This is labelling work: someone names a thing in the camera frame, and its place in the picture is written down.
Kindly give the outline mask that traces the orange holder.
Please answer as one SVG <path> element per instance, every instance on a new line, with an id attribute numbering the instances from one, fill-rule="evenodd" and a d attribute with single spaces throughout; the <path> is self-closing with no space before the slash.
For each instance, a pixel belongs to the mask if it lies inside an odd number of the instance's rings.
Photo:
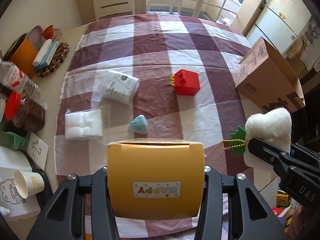
<path id="1" fill-rule="evenodd" d="M 35 75 L 33 61 L 37 54 L 38 51 L 31 45 L 28 38 L 25 37 L 23 42 L 10 57 L 10 61 L 16 64 L 22 72 L 32 78 Z"/>

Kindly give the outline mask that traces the paper cup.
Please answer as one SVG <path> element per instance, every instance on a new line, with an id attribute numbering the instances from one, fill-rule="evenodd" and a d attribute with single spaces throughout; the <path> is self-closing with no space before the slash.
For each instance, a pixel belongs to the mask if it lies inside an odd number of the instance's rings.
<path id="1" fill-rule="evenodd" d="M 14 182 L 19 195 L 23 199 L 44 190 L 44 179 L 36 172 L 16 170 L 14 172 Z"/>

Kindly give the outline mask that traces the brown cardboard box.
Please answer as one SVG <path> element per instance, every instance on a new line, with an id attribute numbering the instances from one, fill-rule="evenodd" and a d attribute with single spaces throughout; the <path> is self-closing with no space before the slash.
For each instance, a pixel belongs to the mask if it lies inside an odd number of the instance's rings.
<path id="1" fill-rule="evenodd" d="M 293 113 L 305 107 L 298 76 L 263 37 L 239 64 L 235 87 L 263 112 L 283 107 Z"/>

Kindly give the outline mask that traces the white cotton swab box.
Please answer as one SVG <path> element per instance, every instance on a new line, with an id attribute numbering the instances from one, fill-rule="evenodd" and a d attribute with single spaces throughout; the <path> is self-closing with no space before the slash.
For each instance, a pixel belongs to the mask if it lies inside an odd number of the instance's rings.
<path id="1" fill-rule="evenodd" d="M 115 70 L 108 70 L 98 85 L 102 97 L 130 105 L 139 89 L 139 79 Z"/>

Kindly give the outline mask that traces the clear bag of cotton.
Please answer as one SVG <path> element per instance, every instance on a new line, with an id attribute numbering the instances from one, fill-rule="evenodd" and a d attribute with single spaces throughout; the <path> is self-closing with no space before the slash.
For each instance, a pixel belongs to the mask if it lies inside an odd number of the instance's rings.
<path id="1" fill-rule="evenodd" d="M 100 109 L 65 114 L 67 140 L 85 140 L 103 136 L 103 112 Z"/>

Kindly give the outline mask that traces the white plush radish toy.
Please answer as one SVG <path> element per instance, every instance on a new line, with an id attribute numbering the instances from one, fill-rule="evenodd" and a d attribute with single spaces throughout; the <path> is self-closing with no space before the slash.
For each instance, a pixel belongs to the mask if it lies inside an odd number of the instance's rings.
<path id="1" fill-rule="evenodd" d="M 244 128 L 239 126 L 236 132 L 230 134 L 230 139 L 221 141 L 221 148 L 231 150 L 235 156 L 243 155 L 248 167 L 273 173 L 273 167 L 255 156 L 248 149 L 248 143 L 251 139 L 258 138 L 282 151 L 289 152 L 291 126 L 291 115 L 283 107 L 273 109 L 265 114 L 253 114 L 247 119 Z"/>

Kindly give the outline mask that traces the woven rattan basket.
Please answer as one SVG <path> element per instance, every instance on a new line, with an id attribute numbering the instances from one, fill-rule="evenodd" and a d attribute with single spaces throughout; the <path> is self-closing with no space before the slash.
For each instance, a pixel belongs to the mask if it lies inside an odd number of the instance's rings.
<path id="1" fill-rule="evenodd" d="M 36 75 L 39 77 L 46 77 L 49 74 L 57 70 L 60 65 L 64 62 L 69 52 L 69 45 L 67 43 L 60 43 L 57 47 L 55 54 L 50 62 L 50 64 L 41 70 L 36 72 Z"/>

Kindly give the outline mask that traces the white refrigerator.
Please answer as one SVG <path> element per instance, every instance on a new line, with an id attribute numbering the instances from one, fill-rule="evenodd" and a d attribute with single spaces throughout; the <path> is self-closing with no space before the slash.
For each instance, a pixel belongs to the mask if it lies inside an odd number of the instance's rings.
<path id="1" fill-rule="evenodd" d="M 311 13 L 302 0 L 268 0 L 246 38 L 254 45 L 263 37 L 284 55 L 310 19 Z"/>

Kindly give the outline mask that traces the red house-shaped plastic box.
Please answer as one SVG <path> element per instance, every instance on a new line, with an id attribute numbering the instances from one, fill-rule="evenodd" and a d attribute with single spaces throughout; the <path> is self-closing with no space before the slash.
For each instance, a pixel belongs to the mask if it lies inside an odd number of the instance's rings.
<path id="1" fill-rule="evenodd" d="M 199 75 L 186 69 L 180 69 L 170 77 L 170 85 L 177 95 L 195 96 L 200 90 Z"/>

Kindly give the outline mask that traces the green plastic clip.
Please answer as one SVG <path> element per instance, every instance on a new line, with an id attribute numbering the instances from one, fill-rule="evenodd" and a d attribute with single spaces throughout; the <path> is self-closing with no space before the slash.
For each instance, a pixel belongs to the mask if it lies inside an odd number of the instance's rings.
<path id="1" fill-rule="evenodd" d="M 13 150 L 26 149 L 28 147 L 28 140 L 13 132 L 3 132 L 7 137 L 8 148 Z"/>

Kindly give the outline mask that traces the plastic water bottle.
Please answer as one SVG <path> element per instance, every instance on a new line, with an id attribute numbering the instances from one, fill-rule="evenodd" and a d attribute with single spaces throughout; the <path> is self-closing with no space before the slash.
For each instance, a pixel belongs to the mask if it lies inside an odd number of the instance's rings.
<path id="1" fill-rule="evenodd" d="M 38 85 L 13 62 L 1 60 L 1 84 L 34 101 L 40 99 Z"/>

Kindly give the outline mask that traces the yellow cardboard gift box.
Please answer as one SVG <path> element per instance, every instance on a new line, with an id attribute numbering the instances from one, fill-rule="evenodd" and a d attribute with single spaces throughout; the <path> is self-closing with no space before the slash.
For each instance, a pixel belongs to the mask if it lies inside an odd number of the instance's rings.
<path id="1" fill-rule="evenodd" d="M 204 148 L 181 139 L 132 139 L 107 148 L 107 186 L 117 217 L 197 216 L 204 186 Z"/>

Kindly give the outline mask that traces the red-lidded jar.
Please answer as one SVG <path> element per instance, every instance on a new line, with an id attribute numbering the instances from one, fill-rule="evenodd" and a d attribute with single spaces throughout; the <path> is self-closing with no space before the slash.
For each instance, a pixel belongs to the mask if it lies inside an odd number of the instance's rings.
<path id="1" fill-rule="evenodd" d="M 27 132 L 37 132 L 43 129 L 45 124 L 44 108 L 18 92 L 12 92 L 5 105 L 4 116 L 17 128 Z"/>

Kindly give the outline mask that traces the blue foil triangle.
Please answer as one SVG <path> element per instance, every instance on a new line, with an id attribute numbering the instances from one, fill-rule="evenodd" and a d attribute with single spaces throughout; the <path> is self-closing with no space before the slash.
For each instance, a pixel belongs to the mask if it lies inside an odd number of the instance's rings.
<path id="1" fill-rule="evenodd" d="M 129 129 L 132 132 L 147 135 L 148 134 L 148 120 L 147 120 L 147 118 L 142 114 L 135 117 L 131 121 L 131 123 L 129 125 Z"/>

